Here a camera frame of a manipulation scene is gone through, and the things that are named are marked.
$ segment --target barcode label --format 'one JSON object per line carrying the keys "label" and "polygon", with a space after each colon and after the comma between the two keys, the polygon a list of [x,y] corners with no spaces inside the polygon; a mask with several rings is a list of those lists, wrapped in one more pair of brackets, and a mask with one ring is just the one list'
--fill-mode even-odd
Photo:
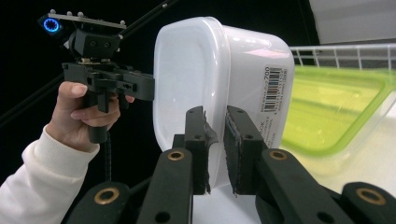
{"label": "barcode label", "polygon": [[262,112],[275,112],[282,99],[282,88],[285,85],[287,69],[265,67],[262,93]]}
{"label": "barcode label", "polygon": [[263,112],[276,111],[277,96],[279,93],[279,80],[281,68],[265,67],[265,78],[268,79],[267,92],[265,93]]}

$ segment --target hand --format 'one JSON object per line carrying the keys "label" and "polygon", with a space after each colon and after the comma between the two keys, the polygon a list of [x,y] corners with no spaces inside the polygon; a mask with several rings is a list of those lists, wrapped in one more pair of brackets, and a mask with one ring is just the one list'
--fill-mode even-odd
{"label": "hand", "polygon": [[[87,89],[87,86],[80,83],[63,82],[58,90],[52,119],[46,129],[57,141],[80,151],[90,151],[94,147],[89,138],[90,126],[107,126],[110,129],[120,117],[119,99],[115,93],[109,97],[108,113],[99,111],[97,105],[82,108]],[[129,103],[134,101],[134,97],[125,98]]]}

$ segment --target white plastic container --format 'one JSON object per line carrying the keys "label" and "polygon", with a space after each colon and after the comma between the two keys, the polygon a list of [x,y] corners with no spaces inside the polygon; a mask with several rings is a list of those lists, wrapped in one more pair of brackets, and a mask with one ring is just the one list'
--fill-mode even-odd
{"label": "white plastic container", "polygon": [[223,149],[226,106],[248,112],[268,147],[279,147],[294,61],[274,35],[222,25],[210,17],[164,26],[154,52],[154,129],[162,150],[185,132],[186,112],[203,106],[219,142],[209,149],[210,186],[229,184]]}

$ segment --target green lid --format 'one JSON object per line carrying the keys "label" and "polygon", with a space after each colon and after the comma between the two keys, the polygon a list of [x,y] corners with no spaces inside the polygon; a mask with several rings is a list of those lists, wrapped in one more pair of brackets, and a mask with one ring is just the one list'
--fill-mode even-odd
{"label": "green lid", "polygon": [[394,90],[388,70],[296,66],[281,145],[312,156],[340,152]]}

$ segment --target barcode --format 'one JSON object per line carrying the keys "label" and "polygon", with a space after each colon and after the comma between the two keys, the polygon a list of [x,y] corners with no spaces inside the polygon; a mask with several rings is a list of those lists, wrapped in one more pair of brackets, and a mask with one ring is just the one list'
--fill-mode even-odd
{"label": "barcode", "polygon": [[279,92],[281,68],[265,67],[265,76],[268,77],[268,89],[265,94],[264,112],[276,111],[276,99]]}

